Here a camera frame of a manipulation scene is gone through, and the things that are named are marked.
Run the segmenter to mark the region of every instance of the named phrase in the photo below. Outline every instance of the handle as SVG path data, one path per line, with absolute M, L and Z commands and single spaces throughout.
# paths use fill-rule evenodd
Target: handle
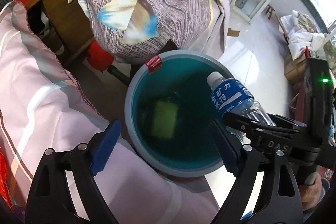
M 318 173 L 319 166 L 299 166 L 295 175 L 298 185 L 313 185 Z

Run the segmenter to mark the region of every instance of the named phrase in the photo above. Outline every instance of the blue bottle label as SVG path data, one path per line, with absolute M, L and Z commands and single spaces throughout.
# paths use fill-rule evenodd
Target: blue bottle label
M 211 102 L 221 116 L 249 98 L 253 95 L 233 78 L 225 80 L 211 93 Z

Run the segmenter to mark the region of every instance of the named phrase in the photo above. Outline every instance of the white cloth pile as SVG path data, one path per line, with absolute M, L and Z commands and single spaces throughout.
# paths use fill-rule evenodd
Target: white cloth pile
M 325 59 L 328 62 L 329 68 L 333 73 L 336 73 L 336 35 L 323 46 L 323 53 L 325 54 Z
M 325 35 L 318 33 L 316 25 L 308 15 L 293 10 L 292 15 L 283 16 L 281 22 L 288 32 L 288 47 L 293 60 L 303 54 L 306 46 L 317 51 L 326 42 Z

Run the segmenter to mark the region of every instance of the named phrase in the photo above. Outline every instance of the wooden stool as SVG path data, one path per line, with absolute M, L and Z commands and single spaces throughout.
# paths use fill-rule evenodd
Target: wooden stool
M 268 9 L 267 9 L 267 11 L 266 11 L 266 14 L 269 12 L 268 20 L 271 19 L 271 16 L 272 16 L 273 11 L 274 11 L 274 8 L 273 8 L 271 5 L 268 4 Z

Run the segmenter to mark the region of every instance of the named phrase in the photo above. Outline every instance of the bottle cap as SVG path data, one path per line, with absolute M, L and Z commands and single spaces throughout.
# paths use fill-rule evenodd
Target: bottle cap
M 210 73 L 207 78 L 208 85 L 212 87 L 213 83 L 219 78 L 224 78 L 224 77 L 218 71 L 214 71 Z

